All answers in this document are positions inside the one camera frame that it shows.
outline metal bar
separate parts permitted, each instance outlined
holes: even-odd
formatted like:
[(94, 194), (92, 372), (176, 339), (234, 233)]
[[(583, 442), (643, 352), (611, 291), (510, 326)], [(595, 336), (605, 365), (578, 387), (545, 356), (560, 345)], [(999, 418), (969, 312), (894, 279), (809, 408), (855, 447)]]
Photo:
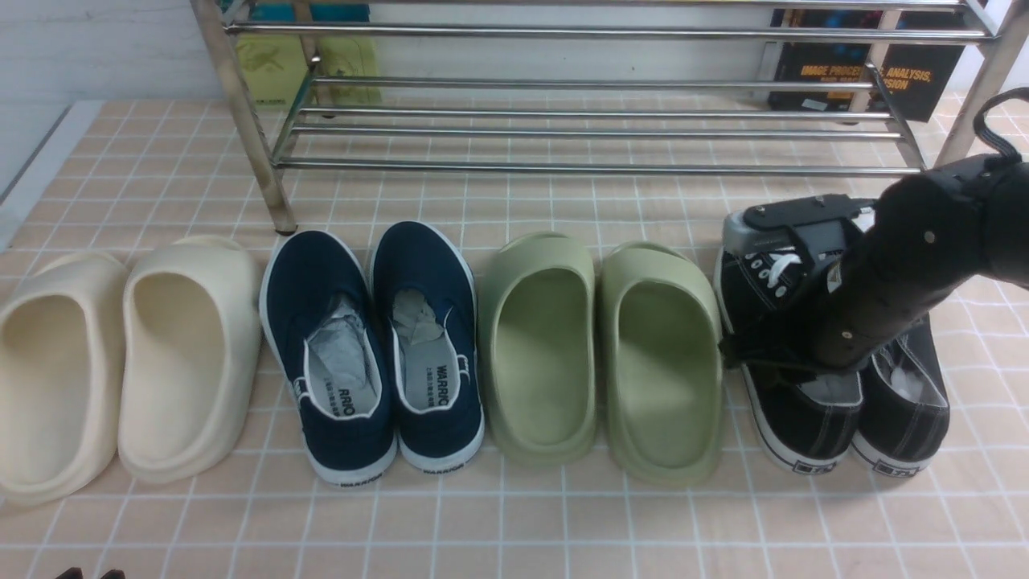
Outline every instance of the metal bar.
[(820, 112), (783, 110), (543, 110), (489, 108), (410, 108), (394, 106), (306, 106), (300, 114), (349, 116), (432, 116), (439, 118), (610, 118), (664, 120), (785, 120), (863, 122), (889, 120), (888, 112)]
[[(899, 10), (888, 10), (883, 12), (882, 16), (879, 19), (879, 30), (896, 30), (897, 25), (900, 23), (900, 11)], [(868, 78), (868, 66), (872, 70), (882, 70), (883, 63), (886, 61), (886, 51), (889, 50), (889, 44), (873, 44), (868, 46), (868, 53), (864, 59), (865, 68), (861, 74), (862, 80)], [(853, 112), (862, 112), (868, 109), (868, 102), (872, 100), (871, 93), (856, 93), (850, 99), (850, 110)]]
[(228, 36), (225, 36), (221, 23), (221, 9), (216, 0), (189, 0), (189, 3), (192, 5), (193, 15), (197, 16), (197, 24), (200, 26), (204, 43), (207, 44), (214, 70), (221, 80), (229, 112), (240, 133), (243, 150), (250, 159), (250, 167), (257, 178), (257, 186), (260, 187), (264, 204), (272, 214), (275, 230), (290, 234), (296, 230), (296, 220), (293, 219), (293, 212), (282, 188), (282, 175), (272, 164), (272, 152), (268, 148), (268, 141), (264, 140), (264, 132), (257, 119), (253, 98), (243, 78), (236, 50)]
[(850, 44), (962, 45), (986, 40), (981, 30), (864, 30), (836, 28), (615, 28), (428, 25), (368, 23), (276, 23), (246, 21), (225, 28), (228, 34), (300, 34), (326, 36), (419, 36), (436, 38), (557, 38), (566, 40), (782, 40)]
[(963, 4), (964, 10), (961, 12), (961, 20), (965, 26), (982, 30), (991, 38), (997, 36), (997, 23), (993, 22), (990, 14), (986, 13), (986, 8), (979, 3), (979, 0), (963, 0)]
[[(425, 0), (333, 0), (339, 4), (422, 4)], [(961, 0), (432, 0), (432, 4), (483, 4), (527, 6), (660, 6), (660, 7), (751, 7), (806, 8), (811, 10), (893, 10), (952, 12), (960, 9)]]
[(873, 91), (865, 82), (776, 82), (768, 80), (532, 80), (488, 78), (411, 78), (388, 76), (319, 76), (315, 84), (344, 86), (382, 86), (390, 88), (474, 88), (534, 91), (835, 91), (856, 93)]
[(890, 89), (886, 86), (886, 81), (883, 80), (883, 76), (879, 73), (879, 69), (871, 63), (865, 64), (864, 66), (867, 73), (872, 76), (872, 79), (879, 86), (879, 94), (882, 96), (883, 102), (886, 103), (886, 108), (890, 109), (890, 111), (892, 111), (895, 115), (892, 119), (886, 122), (886, 126), (890, 131), (900, 133), (903, 137), (900, 142), (897, 143), (897, 149), (900, 151), (900, 156), (904, 159), (904, 162), (907, 162), (909, 167), (924, 171), (926, 169), (925, 155), (922, 154), (922, 149), (918, 146), (918, 138), (911, 130), (911, 124), (908, 123), (908, 119), (904, 118), (903, 113), (900, 112), (896, 99), (893, 98)]
[(780, 130), (611, 130), (474, 129), (463, 126), (390, 126), (362, 124), (296, 123), (292, 131), (308, 135), (357, 137), (466, 137), (498, 139), (693, 139), (693, 140), (805, 140), (805, 141), (899, 141), (899, 133), (877, 131), (780, 131)]
[(314, 77), (315, 70), (312, 66), (308, 68), (308, 73), (304, 76), (304, 81), (300, 82), (300, 89), (293, 97), (293, 104), (289, 107), (289, 112), (286, 113), (286, 119), (282, 121), (279, 138), (276, 139), (275, 146), (272, 148), (272, 162), (293, 153), (293, 147), (296, 146), (296, 133), (293, 132), (293, 124), (296, 123), (303, 106), (308, 102), (308, 97), (311, 95), (311, 79)]
[[(293, 0), (292, 4), (296, 22), (304, 24), (314, 22), (314, 16), (311, 15), (311, 0)], [(322, 66), (321, 55), (318, 52), (318, 41), (311, 36), (300, 36), (300, 48), (304, 50), (304, 58), (308, 61), (308, 67), (314, 68), (320, 76), (324, 76), (325, 67)], [(332, 103), (332, 92), (328, 86), (315, 86), (314, 93), (318, 104)]]
[(917, 174), (911, 167), (796, 167), (774, 165), (565, 165), (286, 157), (282, 169), (367, 169), (457, 173), (537, 173), (554, 175), (734, 175), (780, 177), (897, 177)]
[(1000, 92), (1007, 80), (1007, 74), (1015, 66), (1019, 52), (1029, 38), (1029, 0), (1012, 0), (1007, 15), (1000, 25), (997, 39), (986, 46), (986, 58), (979, 67), (961, 110), (954, 119), (954, 125), (944, 141), (936, 166), (953, 162), (968, 154), (975, 140), (972, 119), (986, 101)]

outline shoe insole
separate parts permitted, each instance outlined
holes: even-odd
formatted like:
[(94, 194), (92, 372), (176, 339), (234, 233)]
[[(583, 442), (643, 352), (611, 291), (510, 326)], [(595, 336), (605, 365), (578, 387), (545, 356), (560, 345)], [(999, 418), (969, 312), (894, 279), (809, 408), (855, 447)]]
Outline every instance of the shoe insole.
[(704, 457), (715, 429), (721, 361), (703, 307), (676, 287), (641, 282), (618, 312), (618, 397), (628, 435), (663, 468)]
[(315, 404), (336, 419), (370, 414), (379, 403), (378, 375), (364, 328), (335, 320), (308, 343), (308, 388)]
[(403, 395), (416, 410), (449, 406), (458, 396), (461, 376), (457, 357), (443, 333), (434, 340), (411, 343), (400, 338), (403, 351)]
[(558, 268), (523, 279), (504, 302), (494, 374), (517, 438), (548, 446), (581, 428), (592, 388), (588, 311), (582, 280)]
[(90, 397), (85, 316), (64, 296), (17, 309), (0, 343), (0, 472), (22, 484), (59, 475), (78, 451)]
[(121, 441), (138, 459), (173, 459), (197, 441), (222, 386), (221, 317), (202, 286), (175, 273), (140, 279), (133, 301), (121, 402), (121, 429), (132, 434)]

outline stainless steel shoe rack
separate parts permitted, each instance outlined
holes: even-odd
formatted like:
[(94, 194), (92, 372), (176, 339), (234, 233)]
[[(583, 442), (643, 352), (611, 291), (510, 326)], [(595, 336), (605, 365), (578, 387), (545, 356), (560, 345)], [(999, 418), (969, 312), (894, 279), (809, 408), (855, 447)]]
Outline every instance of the stainless steel shoe rack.
[[(211, 60), (221, 80), (243, 147), (253, 167), (257, 183), (268, 204), (277, 231), (289, 234), (296, 221), (282, 186), (286, 169), (372, 169), (388, 171), (457, 171), (549, 174), (625, 174), (625, 175), (778, 175), (837, 177), (895, 177), (925, 168), (915, 136), (908, 122), (892, 105), (879, 69), (890, 44), (977, 45), (983, 53), (974, 83), (955, 119), (936, 160), (949, 162), (964, 156), (974, 139), (972, 117), (983, 103), (1000, 91), (1008, 72), (1029, 35), (1029, 0), (1013, 0), (1003, 22), (991, 21), (978, 0), (432, 0), (433, 4), (523, 4), (562, 6), (707, 6), (808, 9), (883, 10), (878, 30), (825, 28), (639, 28), (595, 26), (493, 26), (449, 24), (376, 24), (312, 22), (310, 0), (292, 0), (296, 22), (252, 22), (247, 15), (252, 0), (236, 0), (222, 11), (217, 0), (190, 0), (197, 22)], [(343, 0), (368, 3), (369, 0)], [(385, 0), (393, 4), (416, 4), (418, 0)], [(902, 11), (946, 11), (962, 16), (959, 30), (897, 30)], [(307, 77), (286, 115), (274, 143), (264, 137), (253, 99), (247, 88), (236, 57), (235, 39), (240, 34), (298, 35), (309, 67)], [(803, 41), (819, 43), (870, 44), (865, 74), (857, 82), (774, 82), (739, 81), (615, 81), (615, 80), (534, 80), (488, 78), (406, 78), (386, 76), (335, 77), (321, 71), (315, 38), (325, 35), (386, 37), (476, 37), (572, 40), (765, 40), (768, 42)], [(751, 92), (751, 91), (833, 91), (855, 95), (849, 111), (784, 112), (743, 110), (531, 110), (475, 108), (414, 108), (404, 106), (335, 106), (329, 98), (332, 85), (363, 85), (405, 88), (481, 88), (543, 91), (653, 91), (653, 92)], [(868, 111), (870, 96), (880, 94), (887, 111)], [(617, 118), (617, 119), (693, 119), (693, 120), (774, 120), (774, 121), (875, 121), (884, 131), (840, 130), (573, 130), (573, 129), (490, 129), (475, 126), (425, 126), (402, 124), (354, 124), (324, 121), (318, 116), (469, 118)], [(390, 137), (490, 137), (533, 139), (738, 139), (738, 140), (822, 140), (822, 141), (894, 141), (904, 166), (900, 167), (803, 167), (803, 166), (726, 166), (726, 165), (600, 165), (548, 162), (472, 162), (399, 160), (366, 158), (323, 158), (297, 156), (294, 145), (299, 135), (390, 136)]]

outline white shoelace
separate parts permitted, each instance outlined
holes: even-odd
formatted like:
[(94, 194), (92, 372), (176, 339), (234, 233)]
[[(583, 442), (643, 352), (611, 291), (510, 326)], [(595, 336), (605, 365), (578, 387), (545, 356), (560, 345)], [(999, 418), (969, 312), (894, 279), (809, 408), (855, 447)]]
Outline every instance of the white shoelace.
[(802, 262), (801, 256), (796, 253), (769, 253), (769, 257), (772, 258), (772, 269), (769, 272), (769, 289), (779, 283), (779, 278), (782, 277), (786, 267), (793, 263)]

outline black canvas sneaker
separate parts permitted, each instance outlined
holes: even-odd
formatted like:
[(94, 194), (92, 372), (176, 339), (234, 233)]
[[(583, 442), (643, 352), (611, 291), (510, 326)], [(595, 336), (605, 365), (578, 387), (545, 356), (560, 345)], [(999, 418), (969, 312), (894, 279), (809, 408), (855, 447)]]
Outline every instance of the black canvas sneaker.
[[(715, 264), (714, 289), (725, 330), (743, 329), (782, 309), (800, 287), (804, 265), (791, 249), (734, 255)], [(757, 432), (769, 457), (805, 475), (831, 471), (843, 460), (861, 409), (859, 374), (800, 378), (771, 366), (742, 366)]]
[(854, 455), (877, 473), (915, 476), (939, 450), (951, 422), (929, 318), (873, 355), (861, 376)]

